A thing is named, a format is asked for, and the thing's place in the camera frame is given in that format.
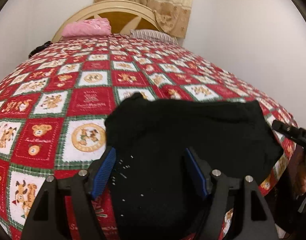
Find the pink pillow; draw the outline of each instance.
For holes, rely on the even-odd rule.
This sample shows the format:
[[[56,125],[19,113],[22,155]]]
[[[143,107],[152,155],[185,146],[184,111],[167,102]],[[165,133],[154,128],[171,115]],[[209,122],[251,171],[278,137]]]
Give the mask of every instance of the pink pillow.
[[[76,36],[109,36],[111,25],[108,19],[90,19],[67,24],[63,31],[63,37]]]

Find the bed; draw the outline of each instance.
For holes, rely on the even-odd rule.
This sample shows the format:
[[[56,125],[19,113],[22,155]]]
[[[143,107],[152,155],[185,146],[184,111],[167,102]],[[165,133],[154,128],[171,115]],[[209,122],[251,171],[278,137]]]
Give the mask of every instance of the bed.
[[[98,17],[109,19],[114,34],[61,41],[66,24]],[[143,5],[108,0],[88,6],[63,23],[54,44],[0,83],[0,225],[12,239],[20,238],[48,175],[72,176],[101,156],[105,117],[135,92],[148,100],[257,100],[269,125],[278,119],[297,126],[280,104],[234,74],[180,46],[130,38],[131,29],[161,31],[154,12]],[[97,140],[81,144],[85,129],[96,129]],[[259,186],[263,195],[278,182],[295,149],[292,141],[274,133],[284,154]],[[105,192],[94,208],[107,239],[118,239]],[[71,234],[78,239],[70,199],[66,202]],[[230,216],[225,218],[223,234]]]

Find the blue gripper pad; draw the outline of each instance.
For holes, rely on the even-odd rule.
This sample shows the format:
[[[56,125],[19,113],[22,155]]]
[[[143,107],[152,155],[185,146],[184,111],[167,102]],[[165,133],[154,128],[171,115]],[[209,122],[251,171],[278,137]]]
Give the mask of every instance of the blue gripper pad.
[[[186,148],[186,154],[184,159],[187,171],[193,181],[196,193],[204,200],[210,193],[207,191],[206,187],[207,183],[209,182],[209,179],[205,178],[193,154],[190,152],[188,148]]]
[[[105,160],[103,161],[101,167],[97,171],[93,180],[93,189],[91,191],[91,197],[96,199],[99,195],[102,195],[106,183],[109,180],[111,175],[113,166],[116,161],[116,152],[115,149],[112,148],[110,152],[107,154]]]

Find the striped pillow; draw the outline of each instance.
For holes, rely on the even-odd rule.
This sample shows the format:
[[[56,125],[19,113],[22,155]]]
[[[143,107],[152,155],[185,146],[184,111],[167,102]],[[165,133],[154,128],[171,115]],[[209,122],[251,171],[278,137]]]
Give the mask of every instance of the striped pillow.
[[[131,38],[143,39],[150,41],[160,41],[164,43],[170,43],[178,45],[176,38],[172,38],[166,33],[162,33],[154,30],[131,30]]]

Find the circular emblem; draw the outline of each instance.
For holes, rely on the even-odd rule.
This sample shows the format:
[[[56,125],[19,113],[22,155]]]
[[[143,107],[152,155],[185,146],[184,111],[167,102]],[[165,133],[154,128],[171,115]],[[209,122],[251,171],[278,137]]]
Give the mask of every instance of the circular emblem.
[[[105,144],[105,130],[95,123],[77,127],[72,133],[72,143],[82,152],[93,152]]]
[[[84,80],[88,83],[95,83],[101,81],[103,76],[98,73],[88,74],[84,77]]]
[[[40,147],[38,145],[32,145],[29,150],[28,150],[28,153],[31,155],[31,156],[35,156],[39,153],[40,151]]]

